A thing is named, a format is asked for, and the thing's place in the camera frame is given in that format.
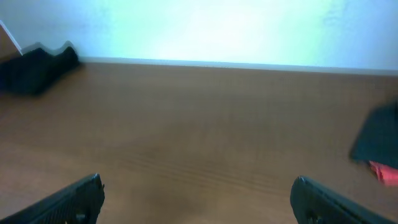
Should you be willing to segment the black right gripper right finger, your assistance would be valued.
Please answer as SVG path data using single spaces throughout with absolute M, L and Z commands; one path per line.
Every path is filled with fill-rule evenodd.
M 292 185 L 290 205 L 299 224 L 395 224 L 304 176 Z

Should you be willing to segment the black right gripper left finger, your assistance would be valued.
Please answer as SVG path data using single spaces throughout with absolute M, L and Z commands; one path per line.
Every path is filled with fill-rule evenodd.
M 95 173 L 3 218 L 1 224 L 96 224 L 104 200 L 104 185 Z

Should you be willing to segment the black trousers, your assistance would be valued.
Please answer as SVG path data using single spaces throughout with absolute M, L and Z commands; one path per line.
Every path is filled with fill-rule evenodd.
M 1 91 L 25 96 L 40 95 L 79 64 L 72 47 L 57 55 L 37 48 L 1 63 Z

